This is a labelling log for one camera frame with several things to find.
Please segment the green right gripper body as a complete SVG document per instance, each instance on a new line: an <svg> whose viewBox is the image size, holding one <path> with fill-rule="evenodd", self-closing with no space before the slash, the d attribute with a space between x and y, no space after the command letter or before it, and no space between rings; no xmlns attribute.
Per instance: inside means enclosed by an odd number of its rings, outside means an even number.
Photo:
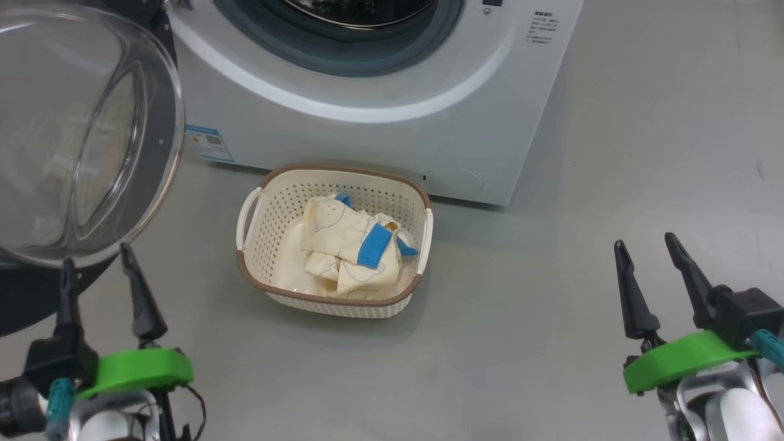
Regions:
<svg viewBox="0 0 784 441"><path fill-rule="evenodd" d="M763 387L755 358L704 330L627 358L625 387L658 396L672 440L761 440Z"/></svg>

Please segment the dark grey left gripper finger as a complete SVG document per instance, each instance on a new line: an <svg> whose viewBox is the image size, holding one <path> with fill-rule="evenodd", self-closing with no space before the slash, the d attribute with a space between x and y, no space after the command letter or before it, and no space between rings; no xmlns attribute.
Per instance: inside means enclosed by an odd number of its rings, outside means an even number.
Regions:
<svg viewBox="0 0 784 441"><path fill-rule="evenodd" d="M129 243L121 243L120 256L121 266L130 282L134 308L132 333L141 349L156 348L157 339L168 332L168 326Z"/></svg>
<svg viewBox="0 0 784 441"><path fill-rule="evenodd" d="M72 258L62 263L59 282L59 307L54 335L71 341L83 341L80 307L78 304L78 271Z"/></svg>

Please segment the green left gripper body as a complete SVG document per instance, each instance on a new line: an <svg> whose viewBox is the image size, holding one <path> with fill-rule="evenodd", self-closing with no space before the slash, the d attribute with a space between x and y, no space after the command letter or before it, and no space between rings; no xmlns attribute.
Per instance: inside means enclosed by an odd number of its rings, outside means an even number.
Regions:
<svg viewBox="0 0 784 441"><path fill-rule="evenodd" d="M137 349L103 356L94 385L78 389L72 440L191 440L177 432L169 393L187 388L194 368L177 349Z"/></svg>

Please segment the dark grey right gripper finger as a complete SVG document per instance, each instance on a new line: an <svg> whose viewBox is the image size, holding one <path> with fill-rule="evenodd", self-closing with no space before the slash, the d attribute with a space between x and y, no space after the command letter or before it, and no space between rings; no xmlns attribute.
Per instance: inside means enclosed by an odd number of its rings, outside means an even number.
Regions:
<svg viewBox="0 0 784 441"><path fill-rule="evenodd" d="M708 296L711 290L713 290L713 285L704 276L702 270L686 251L677 235L672 232L666 232L665 244L672 263L680 271L683 278L692 306L695 326L701 330L712 329L715 309L709 304Z"/></svg>
<svg viewBox="0 0 784 441"><path fill-rule="evenodd" d="M625 337L641 341L641 352L649 352L666 343L658 335L658 316L647 306L635 278L635 263L624 241L614 243L614 255Z"/></svg>

